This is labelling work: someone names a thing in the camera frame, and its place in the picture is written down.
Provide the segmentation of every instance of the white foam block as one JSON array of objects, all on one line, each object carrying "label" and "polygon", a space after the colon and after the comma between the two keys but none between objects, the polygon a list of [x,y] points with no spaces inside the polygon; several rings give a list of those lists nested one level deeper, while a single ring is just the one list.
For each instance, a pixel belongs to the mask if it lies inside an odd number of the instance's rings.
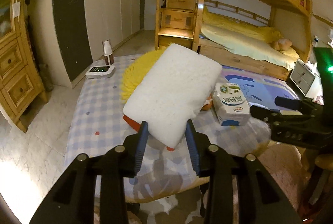
[{"label": "white foam block", "polygon": [[221,70],[217,62],[171,44],[134,90],[123,112],[138,123],[146,121],[152,136],[175,148],[187,120],[198,115]]}]

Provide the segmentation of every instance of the small white drawer unit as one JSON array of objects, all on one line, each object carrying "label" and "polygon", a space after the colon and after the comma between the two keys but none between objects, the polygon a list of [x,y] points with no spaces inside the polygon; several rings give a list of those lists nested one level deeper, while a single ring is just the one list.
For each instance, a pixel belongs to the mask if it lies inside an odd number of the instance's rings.
[{"label": "small white drawer unit", "polygon": [[290,79],[308,98],[315,98],[319,94],[322,94],[320,77],[312,74],[311,70],[301,60],[297,60],[295,68],[291,72]]}]

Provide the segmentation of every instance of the marble tile floor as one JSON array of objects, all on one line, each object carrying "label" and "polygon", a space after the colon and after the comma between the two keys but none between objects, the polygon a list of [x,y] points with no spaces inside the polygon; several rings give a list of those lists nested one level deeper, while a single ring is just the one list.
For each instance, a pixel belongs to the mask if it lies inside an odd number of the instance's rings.
[{"label": "marble tile floor", "polygon": [[[114,56],[151,50],[154,31],[142,31],[115,50]],[[0,114],[0,193],[23,224],[29,223],[63,171],[69,127],[83,83],[74,89],[55,86],[44,106],[37,98],[25,115],[27,120],[34,117],[27,133],[11,127]],[[196,188],[142,204],[139,217],[144,224],[203,223],[198,218],[198,191]]]}]

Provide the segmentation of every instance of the bolt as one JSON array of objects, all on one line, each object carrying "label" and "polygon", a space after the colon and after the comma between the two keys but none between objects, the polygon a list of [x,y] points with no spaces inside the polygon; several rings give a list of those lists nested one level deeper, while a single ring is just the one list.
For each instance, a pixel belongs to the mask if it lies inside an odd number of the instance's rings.
[{"label": "bolt", "polygon": [[77,160],[79,160],[80,162],[86,160],[87,155],[86,154],[79,154],[77,157]]},{"label": "bolt", "polygon": [[254,154],[247,154],[247,155],[246,155],[246,159],[247,159],[248,161],[253,162],[253,161],[256,159],[256,157],[255,157]]},{"label": "bolt", "polygon": [[122,153],[125,151],[125,147],[122,145],[118,145],[115,149],[114,149],[117,153]]},{"label": "bolt", "polygon": [[210,146],[208,146],[208,150],[211,152],[217,152],[219,149],[219,147],[215,144],[211,144]]}]

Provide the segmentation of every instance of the checkered tablecloth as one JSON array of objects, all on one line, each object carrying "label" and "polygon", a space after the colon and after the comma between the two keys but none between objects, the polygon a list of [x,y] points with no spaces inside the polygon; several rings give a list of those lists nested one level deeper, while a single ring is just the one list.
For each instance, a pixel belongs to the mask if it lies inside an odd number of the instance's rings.
[{"label": "checkered tablecloth", "polygon": [[[120,83],[125,68],[138,57],[116,57],[116,71],[111,78],[87,79],[84,82],[69,131],[65,167],[80,153],[90,157],[105,154],[135,133],[122,118],[124,103],[120,100]],[[246,126],[220,126],[214,109],[201,111],[193,123],[198,132],[209,137],[211,143],[239,156],[253,151],[258,143],[270,136],[266,123],[254,118],[250,118]],[[125,196],[128,202],[148,202],[204,182],[192,170],[185,139],[174,152],[169,152],[150,136],[140,172],[133,179],[124,179]],[[100,184],[98,178],[96,197],[99,197]]]}]

